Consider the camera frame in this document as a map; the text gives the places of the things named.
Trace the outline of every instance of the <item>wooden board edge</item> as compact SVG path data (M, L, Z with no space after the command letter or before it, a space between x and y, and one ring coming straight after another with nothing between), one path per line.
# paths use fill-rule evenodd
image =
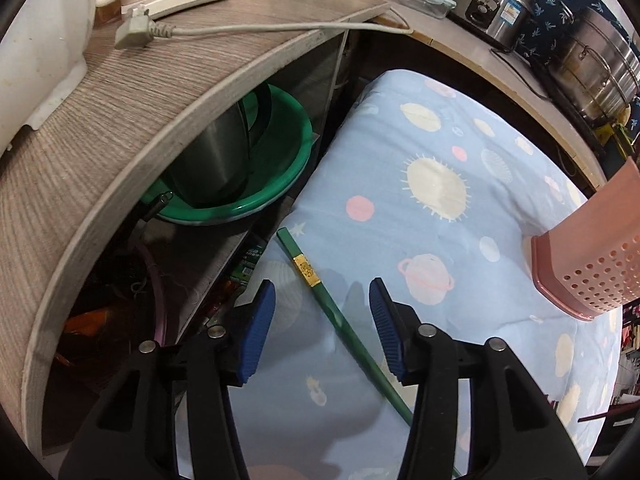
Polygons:
M402 23L396 22L395 20L388 18L387 16L377 16L373 21L376 23L379 23L380 25L386 25L387 27L395 27L395 28L404 27ZM414 29L414 33L410 34L410 37L414 38L414 40L420 41L420 43L424 43L427 46L431 46L431 43L433 43L433 38L431 36L427 36L425 33L421 32L420 30Z
M374 0L339 21L364 22L390 4ZM263 54L201 95L167 124L120 172L84 218L60 258L38 306L24 356L20 425L31 452L42 456L42 405L49 368L69 311L90 269L136 200L207 124L255 86L342 30L312 30Z

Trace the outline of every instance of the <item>stainless steel pot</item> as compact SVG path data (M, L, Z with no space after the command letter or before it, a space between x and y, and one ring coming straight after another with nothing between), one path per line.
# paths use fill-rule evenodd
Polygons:
M615 119L640 92L640 62L622 35L599 12L585 7L562 35L549 72L594 127Z
M254 90L258 115L247 125L242 101L214 120L162 174L167 186L196 208L232 202L244 191L249 174L249 149L271 119L271 91L264 83Z
M449 16L505 50L515 46L520 27L533 13L536 0L455 0Z

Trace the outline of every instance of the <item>pink basket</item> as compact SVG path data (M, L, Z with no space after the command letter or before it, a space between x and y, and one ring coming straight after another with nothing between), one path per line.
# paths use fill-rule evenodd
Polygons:
M536 288L591 321L640 298L640 171L629 159L580 209L531 239Z

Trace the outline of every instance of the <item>blue bedsheet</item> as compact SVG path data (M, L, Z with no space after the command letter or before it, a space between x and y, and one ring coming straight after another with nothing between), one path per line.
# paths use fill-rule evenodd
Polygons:
M405 70L369 85L283 222L388 373L370 281L460 340L505 339L550 400L583 460L619 355L620 310L580 322L534 287L528 237L584 202L523 135L472 99ZM239 304L264 279L277 308L257 373L231 399L252 480L394 480L408 427L367 381L274 238ZM468 386L456 466L466 470Z

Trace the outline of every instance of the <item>curved shelf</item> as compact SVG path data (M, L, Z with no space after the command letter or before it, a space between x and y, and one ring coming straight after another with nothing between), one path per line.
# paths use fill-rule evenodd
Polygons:
M184 27L369 20L384 0L225 0L167 17ZM40 130L0 159L0 402L41 453L42 403L63 323L117 226L204 127L340 30L155 40L116 51L94 30L88 73Z

